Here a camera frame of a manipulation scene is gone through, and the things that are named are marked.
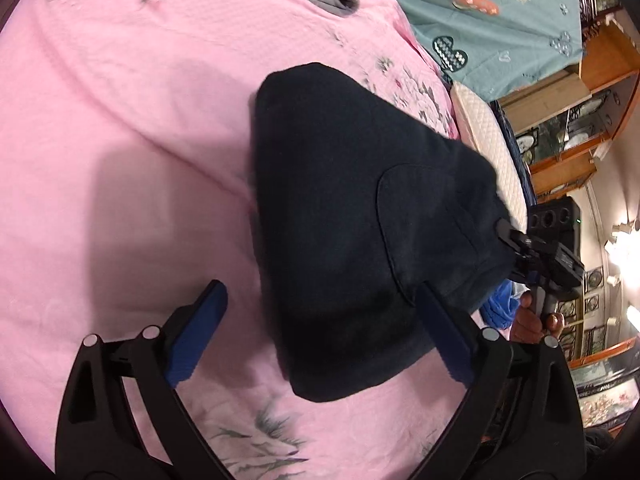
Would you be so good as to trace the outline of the person right hand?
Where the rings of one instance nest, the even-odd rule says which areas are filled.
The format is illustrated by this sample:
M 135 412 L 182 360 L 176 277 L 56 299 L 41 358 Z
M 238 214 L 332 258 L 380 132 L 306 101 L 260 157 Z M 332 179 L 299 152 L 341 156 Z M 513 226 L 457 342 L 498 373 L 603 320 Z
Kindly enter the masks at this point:
M 518 344 L 539 344 L 545 336 L 558 338 L 564 330 L 564 316 L 553 313 L 544 322 L 535 313 L 533 295 L 524 292 L 510 330 L 510 341 Z

